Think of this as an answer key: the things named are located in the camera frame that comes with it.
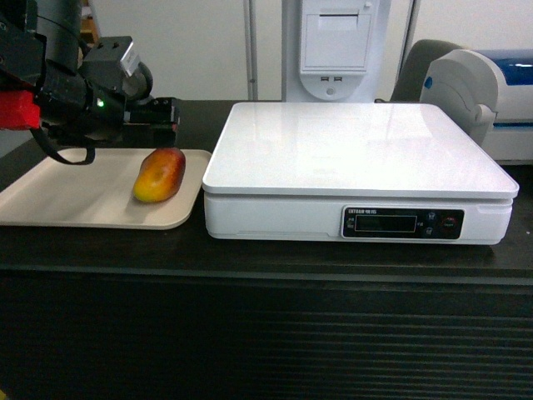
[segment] white tray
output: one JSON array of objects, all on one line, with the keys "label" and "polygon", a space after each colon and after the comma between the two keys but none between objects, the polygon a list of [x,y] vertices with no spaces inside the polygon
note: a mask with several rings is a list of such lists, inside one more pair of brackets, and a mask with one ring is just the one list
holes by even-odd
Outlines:
[{"label": "white tray", "polygon": [[[184,223],[211,158],[182,150],[186,169],[178,193],[159,203],[142,203],[132,188],[142,160],[153,149],[98,148],[94,162],[68,166],[46,158],[0,193],[0,225],[170,229]],[[85,150],[61,151],[72,161]]]}]

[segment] gray chair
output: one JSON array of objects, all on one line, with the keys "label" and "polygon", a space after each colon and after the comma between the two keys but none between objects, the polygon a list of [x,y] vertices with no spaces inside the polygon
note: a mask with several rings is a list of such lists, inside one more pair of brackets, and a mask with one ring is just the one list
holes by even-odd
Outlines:
[{"label": "gray chair", "polygon": [[458,48],[464,47],[442,40],[423,39],[416,42],[401,67],[390,102],[418,103],[431,62]]}]

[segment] lcd screen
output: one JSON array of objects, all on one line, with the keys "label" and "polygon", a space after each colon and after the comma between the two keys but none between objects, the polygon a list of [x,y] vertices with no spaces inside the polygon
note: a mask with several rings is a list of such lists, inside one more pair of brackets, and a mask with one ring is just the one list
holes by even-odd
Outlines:
[{"label": "lcd screen", "polygon": [[359,232],[414,232],[414,215],[357,215],[356,231]]}]

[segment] white printer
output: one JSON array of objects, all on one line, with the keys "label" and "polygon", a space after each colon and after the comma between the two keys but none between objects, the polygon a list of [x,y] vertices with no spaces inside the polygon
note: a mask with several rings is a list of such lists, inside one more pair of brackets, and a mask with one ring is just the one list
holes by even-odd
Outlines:
[{"label": "white printer", "polygon": [[420,101],[498,163],[533,163],[533,49],[453,50],[431,63]]}]

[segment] mango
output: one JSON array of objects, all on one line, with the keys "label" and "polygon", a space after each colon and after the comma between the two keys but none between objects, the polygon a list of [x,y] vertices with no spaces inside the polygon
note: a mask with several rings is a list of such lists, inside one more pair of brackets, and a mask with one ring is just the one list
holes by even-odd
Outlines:
[{"label": "mango", "polygon": [[144,203],[174,196],[185,175],[185,154],[178,148],[158,148],[142,160],[133,195]]}]

